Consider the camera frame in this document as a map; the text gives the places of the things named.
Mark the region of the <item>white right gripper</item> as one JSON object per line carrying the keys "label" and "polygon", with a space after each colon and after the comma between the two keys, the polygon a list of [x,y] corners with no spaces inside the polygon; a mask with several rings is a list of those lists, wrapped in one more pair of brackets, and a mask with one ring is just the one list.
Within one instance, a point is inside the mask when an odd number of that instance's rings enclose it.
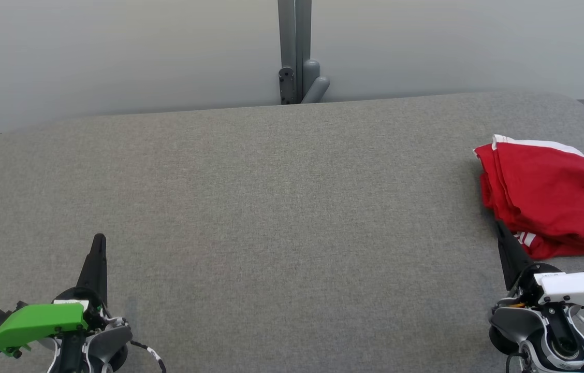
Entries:
{"label": "white right gripper", "polygon": [[552,265],[533,264],[503,221],[495,222],[495,231],[506,290],[512,290],[513,299],[528,307],[547,303],[584,307],[584,271],[566,273]]}

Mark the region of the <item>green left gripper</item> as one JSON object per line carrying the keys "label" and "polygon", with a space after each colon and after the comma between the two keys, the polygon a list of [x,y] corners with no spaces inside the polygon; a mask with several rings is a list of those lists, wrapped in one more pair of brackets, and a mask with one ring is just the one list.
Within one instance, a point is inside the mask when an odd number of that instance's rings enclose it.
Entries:
{"label": "green left gripper", "polygon": [[18,302],[0,309],[0,352],[20,358],[32,342],[54,352],[49,372],[110,372],[111,356],[90,353],[90,344],[108,329],[107,239],[95,234],[77,286],[51,303]]}

